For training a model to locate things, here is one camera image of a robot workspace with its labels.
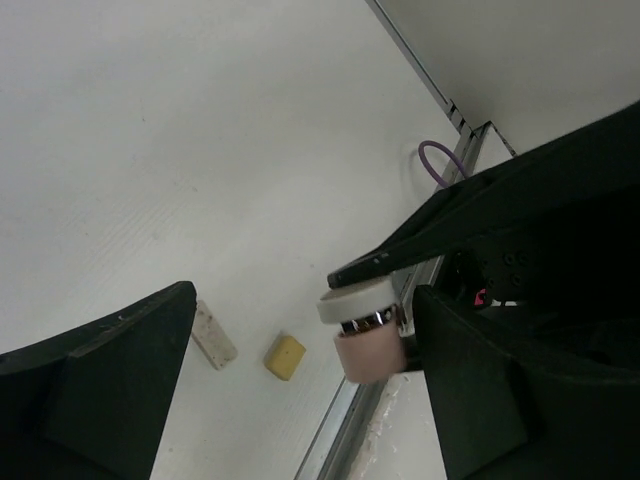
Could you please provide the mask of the tan eraser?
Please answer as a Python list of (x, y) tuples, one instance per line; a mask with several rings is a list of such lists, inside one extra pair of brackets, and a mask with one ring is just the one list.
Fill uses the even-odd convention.
[(306, 347), (291, 335), (281, 335), (265, 357), (265, 368), (281, 381), (289, 381), (306, 353)]

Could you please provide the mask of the pink mini stapler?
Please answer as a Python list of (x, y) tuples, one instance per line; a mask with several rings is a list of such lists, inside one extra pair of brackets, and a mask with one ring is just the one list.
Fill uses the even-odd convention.
[(404, 308), (390, 277), (330, 290), (317, 311), (322, 323), (339, 328), (334, 345), (349, 382), (376, 383), (407, 367), (400, 334)]

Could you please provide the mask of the white eraser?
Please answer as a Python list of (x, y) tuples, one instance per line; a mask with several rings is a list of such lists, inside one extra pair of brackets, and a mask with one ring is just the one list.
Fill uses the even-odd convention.
[(202, 300), (196, 302), (191, 337), (215, 370), (224, 369), (237, 358), (235, 345)]

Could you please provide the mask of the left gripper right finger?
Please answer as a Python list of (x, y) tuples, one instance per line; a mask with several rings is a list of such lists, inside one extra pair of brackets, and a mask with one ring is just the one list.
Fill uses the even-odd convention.
[(421, 365), (451, 479), (635, 479), (639, 319), (475, 309), (421, 286)]

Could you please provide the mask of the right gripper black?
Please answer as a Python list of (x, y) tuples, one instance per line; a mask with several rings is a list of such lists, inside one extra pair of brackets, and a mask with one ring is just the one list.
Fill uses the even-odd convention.
[(330, 273), (338, 289), (446, 254), (466, 288), (439, 316), (443, 370), (639, 366), (639, 106), (442, 189), (369, 253)]

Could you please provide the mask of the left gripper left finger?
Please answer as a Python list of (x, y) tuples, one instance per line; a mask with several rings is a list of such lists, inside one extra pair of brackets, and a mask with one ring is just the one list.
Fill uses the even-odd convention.
[(149, 478), (194, 317), (180, 281), (2, 354), (2, 478)]

